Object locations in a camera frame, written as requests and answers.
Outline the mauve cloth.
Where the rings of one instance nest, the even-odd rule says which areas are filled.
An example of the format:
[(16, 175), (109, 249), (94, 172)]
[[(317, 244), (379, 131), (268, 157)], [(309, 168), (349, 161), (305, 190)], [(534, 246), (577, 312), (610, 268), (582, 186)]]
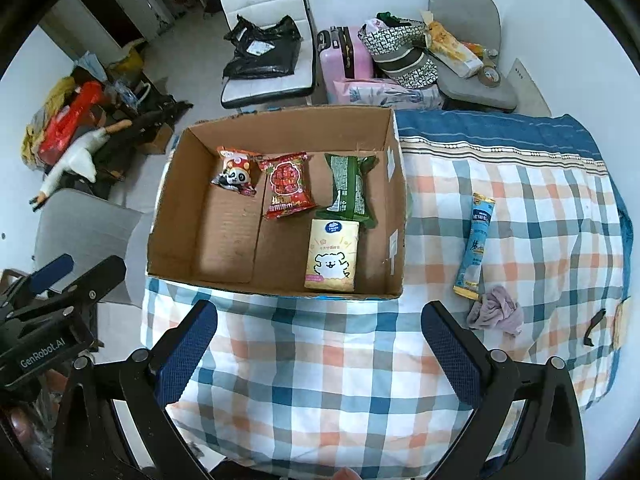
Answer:
[(498, 285), (472, 304), (466, 324), (471, 330), (501, 330), (515, 337), (521, 333), (524, 311), (510, 292)]

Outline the blue long snack tube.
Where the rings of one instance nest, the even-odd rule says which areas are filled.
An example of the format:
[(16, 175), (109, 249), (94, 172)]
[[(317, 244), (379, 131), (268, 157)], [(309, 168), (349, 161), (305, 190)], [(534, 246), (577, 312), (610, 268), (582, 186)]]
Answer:
[(480, 274), (485, 255), (488, 230), (495, 210), (495, 200), (482, 194), (472, 197), (471, 229), (460, 268), (454, 282), (454, 292), (466, 299), (480, 296)]

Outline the yellow Vinda tissue pack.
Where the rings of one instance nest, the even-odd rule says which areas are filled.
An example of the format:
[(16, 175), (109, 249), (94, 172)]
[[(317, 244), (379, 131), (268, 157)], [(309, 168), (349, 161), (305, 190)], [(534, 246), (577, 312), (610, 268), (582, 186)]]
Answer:
[(330, 292), (353, 292), (357, 266), (359, 223), (311, 221), (304, 286)]

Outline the orange panda snack packet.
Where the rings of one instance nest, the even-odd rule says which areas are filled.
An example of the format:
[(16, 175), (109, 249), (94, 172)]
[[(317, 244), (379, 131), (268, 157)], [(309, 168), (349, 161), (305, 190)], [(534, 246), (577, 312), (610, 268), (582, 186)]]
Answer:
[(254, 196), (260, 173), (258, 162), (262, 155), (226, 146), (217, 148), (217, 153), (222, 160), (222, 169), (214, 175), (213, 185), (244, 196)]

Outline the grey chair at left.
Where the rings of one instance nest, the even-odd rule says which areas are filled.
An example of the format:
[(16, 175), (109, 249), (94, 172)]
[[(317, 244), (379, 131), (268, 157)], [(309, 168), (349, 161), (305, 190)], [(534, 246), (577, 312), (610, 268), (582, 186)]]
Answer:
[(74, 270), (55, 285), (61, 289), (103, 259), (119, 256), (126, 263), (126, 278), (105, 300), (140, 308), (151, 223), (150, 214), (64, 188), (40, 210), (35, 266), (41, 268), (59, 255), (71, 255)]

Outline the white goose plush toy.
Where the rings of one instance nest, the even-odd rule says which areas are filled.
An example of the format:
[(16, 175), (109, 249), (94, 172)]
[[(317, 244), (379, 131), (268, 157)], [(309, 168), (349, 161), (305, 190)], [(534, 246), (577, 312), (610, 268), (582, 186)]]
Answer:
[(96, 182), (93, 154), (110, 140), (112, 134), (129, 128), (131, 125), (131, 120), (124, 119), (113, 125), (91, 130), (78, 138), (44, 177), (38, 194), (29, 201), (32, 210), (36, 211), (44, 205), (60, 186), (64, 174), (78, 174), (90, 183)]

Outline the red plastic bag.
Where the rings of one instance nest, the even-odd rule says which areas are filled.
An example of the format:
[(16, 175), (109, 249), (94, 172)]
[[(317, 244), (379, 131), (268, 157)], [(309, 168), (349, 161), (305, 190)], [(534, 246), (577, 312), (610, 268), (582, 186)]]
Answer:
[(99, 81), (87, 81), (76, 93), (70, 105), (63, 107), (47, 125), (38, 156), (46, 166), (53, 166), (72, 143), (79, 127), (96, 126), (104, 104), (103, 86)]

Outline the yellow cloth pile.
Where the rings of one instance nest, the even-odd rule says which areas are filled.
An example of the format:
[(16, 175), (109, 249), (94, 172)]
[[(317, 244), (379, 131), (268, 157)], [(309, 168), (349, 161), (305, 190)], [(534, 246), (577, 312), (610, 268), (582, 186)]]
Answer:
[(47, 125), (64, 105), (65, 100), (75, 91), (76, 82), (72, 76), (61, 78), (49, 91), (42, 107), (32, 116), (25, 128), (21, 146), (21, 159), (31, 170), (43, 166), (38, 150), (46, 135)]

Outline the green snack packet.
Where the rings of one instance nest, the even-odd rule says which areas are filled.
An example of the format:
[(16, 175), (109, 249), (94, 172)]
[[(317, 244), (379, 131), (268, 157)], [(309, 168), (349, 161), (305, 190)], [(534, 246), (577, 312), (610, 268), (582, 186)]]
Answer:
[(332, 203), (317, 210), (321, 220), (353, 221), (366, 229), (373, 229), (378, 222), (366, 199), (367, 174), (375, 167), (375, 155), (354, 156), (324, 154), (332, 174)]

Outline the red snack packet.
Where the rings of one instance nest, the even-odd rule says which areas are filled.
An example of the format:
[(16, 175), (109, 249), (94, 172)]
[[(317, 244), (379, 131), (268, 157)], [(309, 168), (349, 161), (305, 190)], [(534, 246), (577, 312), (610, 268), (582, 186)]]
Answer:
[(258, 162), (270, 191), (267, 219), (280, 219), (316, 206), (307, 182), (307, 160), (306, 152), (298, 152)]

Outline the brown cardboard box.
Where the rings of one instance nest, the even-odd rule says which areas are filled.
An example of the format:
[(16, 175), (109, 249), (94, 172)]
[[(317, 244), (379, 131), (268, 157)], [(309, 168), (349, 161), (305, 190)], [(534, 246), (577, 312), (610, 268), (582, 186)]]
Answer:
[(146, 272), (243, 294), (394, 299), (406, 180), (391, 110), (304, 106), (183, 131)]

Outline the pink floral pillow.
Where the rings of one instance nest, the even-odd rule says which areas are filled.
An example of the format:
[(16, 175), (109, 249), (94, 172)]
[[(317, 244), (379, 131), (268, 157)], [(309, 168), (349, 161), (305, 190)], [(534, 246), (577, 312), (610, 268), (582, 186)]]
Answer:
[(334, 81), (328, 101), (337, 105), (365, 105), (394, 110), (439, 110), (444, 98), (436, 84), (408, 89), (389, 79), (344, 79)]

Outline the black plastic bag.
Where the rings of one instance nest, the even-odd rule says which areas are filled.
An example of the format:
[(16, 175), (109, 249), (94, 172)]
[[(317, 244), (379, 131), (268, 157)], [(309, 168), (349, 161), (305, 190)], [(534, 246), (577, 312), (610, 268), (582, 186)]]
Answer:
[(293, 75), (302, 44), (302, 36), (289, 15), (269, 27), (259, 27), (239, 15), (224, 40), (234, 47), (233, 58), (222, 72), (227, 79)]

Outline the tape roll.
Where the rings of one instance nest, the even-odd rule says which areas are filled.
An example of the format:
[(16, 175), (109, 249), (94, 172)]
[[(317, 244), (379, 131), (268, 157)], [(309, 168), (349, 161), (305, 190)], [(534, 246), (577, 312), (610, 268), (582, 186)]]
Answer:
[(488, 88), (497, 88), (501, 84), (501, 75), (492, 65), (484, 65), (476, 74), (481, 84)]

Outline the orange white snack bag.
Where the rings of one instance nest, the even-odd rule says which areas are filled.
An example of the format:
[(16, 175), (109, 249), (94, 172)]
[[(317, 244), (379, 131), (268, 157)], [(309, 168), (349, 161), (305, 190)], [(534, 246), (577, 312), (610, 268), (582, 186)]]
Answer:
[(431, 11), (421, 12), (427, 49), (458, 77), (471, 78), (483, 67), (480, 58), (434, 19)]

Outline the patterned tote bag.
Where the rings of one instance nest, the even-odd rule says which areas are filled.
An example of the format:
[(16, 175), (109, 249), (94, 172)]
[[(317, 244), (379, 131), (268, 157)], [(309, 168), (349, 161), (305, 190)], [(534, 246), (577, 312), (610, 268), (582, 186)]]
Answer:
[(363, 24), (358, 38), (385, 76), (401, 87), (419, 90), (437, 81), (436, 64), (427, 52), (426, 25), (416, 20), (396, 27)]

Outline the white leather chair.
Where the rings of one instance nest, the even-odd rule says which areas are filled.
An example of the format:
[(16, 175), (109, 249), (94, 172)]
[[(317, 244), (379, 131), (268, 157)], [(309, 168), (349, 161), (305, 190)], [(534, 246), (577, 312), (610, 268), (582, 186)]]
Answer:
[(270, 27), (288, 15), (302, 36), (295, 72), (292, 75), (272, 79), (228, 79), (221, 92), (222, 107), (235, 110), (294, 98), (310, 101), (316, 88), (316, 55), (314, 31), (306, 0), (220, 1), (229, 27), (234, 27), (238, 18), (246, 18), (261, 28)]

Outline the pink suitcase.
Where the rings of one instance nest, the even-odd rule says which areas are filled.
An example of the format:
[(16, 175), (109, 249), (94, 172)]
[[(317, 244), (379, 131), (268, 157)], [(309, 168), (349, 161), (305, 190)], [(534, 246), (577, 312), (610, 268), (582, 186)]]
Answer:
[(337, 103), (337, 81), (373, 77), (373, 60), (358, 32), (358, 26), (332, 26), (317, 32), (317, 52), (330, 104)]

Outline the grey fabric chair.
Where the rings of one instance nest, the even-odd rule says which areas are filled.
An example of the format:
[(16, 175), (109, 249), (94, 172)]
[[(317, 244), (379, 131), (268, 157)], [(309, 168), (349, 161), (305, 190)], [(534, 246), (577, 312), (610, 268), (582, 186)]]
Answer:
[[(458, 41), (469, 49), (473, 45), (483, 66), (492, 65), (499, 70), (501, 24), (498, 8), (492, 0), (428, 0), (428, 10)], [(518, 106), (515, 90), (500, 70), (500, 86), (488, 88), (476, 75), (460, 78), (437, 58), (432, 60), (437, 66), (437, 84), (445, 97), (446, 107), (513, 112)]]

